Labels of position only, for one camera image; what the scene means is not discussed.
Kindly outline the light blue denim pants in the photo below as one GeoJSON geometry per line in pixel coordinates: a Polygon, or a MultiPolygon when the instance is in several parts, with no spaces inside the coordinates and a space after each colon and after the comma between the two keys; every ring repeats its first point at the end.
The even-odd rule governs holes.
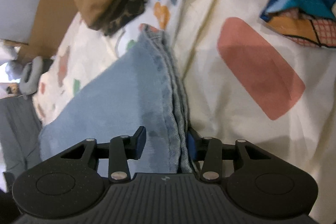
{"type": "Polygon", "coordinates": [[[175,57],[163,31],[144,25],[130,50],[88,83],[39,134],[47,160],[93,138],[108,143],[143,126],[146,143],[131,173],[190,173],[189,107],[175,57]]]}

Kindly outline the cream bear print bedsheet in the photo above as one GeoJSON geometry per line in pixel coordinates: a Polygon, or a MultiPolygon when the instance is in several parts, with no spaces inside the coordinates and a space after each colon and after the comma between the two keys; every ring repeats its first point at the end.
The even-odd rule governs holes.
{"type": "Polygon", "coordinates": [[[200,136],[245,139],[309,173],[318,184],[311,216],[335,212],[335,48],[307,47],[270,29],[268,0],[146,0],[112,36],[75,15],[33,104],[44,126],[122,57],[144,25],[163,31],[200,136]]]}

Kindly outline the dark grey quilt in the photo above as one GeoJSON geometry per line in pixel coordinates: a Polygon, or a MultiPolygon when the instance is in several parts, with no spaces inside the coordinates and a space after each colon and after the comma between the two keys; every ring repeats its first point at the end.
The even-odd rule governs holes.
{"type": "Polygon", "coordinates": [[[17,178],[42,161],[39,152],[41,129],[31,100],[24,97],[1,99],[1,146],[7,173],[17,178]]]}

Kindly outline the grey neck pillow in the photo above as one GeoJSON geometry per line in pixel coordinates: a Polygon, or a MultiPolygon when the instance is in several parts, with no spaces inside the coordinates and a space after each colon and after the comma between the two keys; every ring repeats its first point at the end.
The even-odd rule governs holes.
{"type": "Polygon", "coordinates": [[[19,90],[25,96],[30,96],[38,90],[39,79],[43,73],[43,59],[37,56],[23,68],[19,90]]]}

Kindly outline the teddy bear plush toy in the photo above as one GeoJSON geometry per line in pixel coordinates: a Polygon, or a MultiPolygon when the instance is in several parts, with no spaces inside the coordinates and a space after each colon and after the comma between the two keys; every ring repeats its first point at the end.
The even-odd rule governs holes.
{"type": "Polygon", "coordinates": [[[6,93],[10,96],[17,96],[20,94],[19,84],[9,83],[6,88],[6,93]]]}

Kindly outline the leopard print cloth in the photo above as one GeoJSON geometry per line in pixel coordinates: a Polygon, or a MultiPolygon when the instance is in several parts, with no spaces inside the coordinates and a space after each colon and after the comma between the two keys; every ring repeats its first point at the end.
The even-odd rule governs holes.
{"type": "Polygon", "coordinates": [[[112,36],[129,22],[143,14],[145,0],[128,0],[116,15],[110,16],[101,28],[105,36],[112,36]]]}

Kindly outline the brown cardboard sheet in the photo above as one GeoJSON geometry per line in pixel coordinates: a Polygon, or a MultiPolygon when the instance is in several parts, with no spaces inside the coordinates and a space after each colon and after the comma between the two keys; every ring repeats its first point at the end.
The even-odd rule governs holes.
{"type": "Polygon", "coordinates": [[[25,64],[37,56],[53,56],[76,13],[74,0],[40,0],[29,43],[21,46],[18,61],[25,64]]]}

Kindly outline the blue cartoon print blanket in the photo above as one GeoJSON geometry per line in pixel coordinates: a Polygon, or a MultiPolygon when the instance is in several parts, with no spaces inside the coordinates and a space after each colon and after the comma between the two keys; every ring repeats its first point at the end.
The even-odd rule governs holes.
{"type": "Polygon", "coordinates": [[[268,0],[260,19],[302,46],[335,48],[335,0],[268,0]]]}

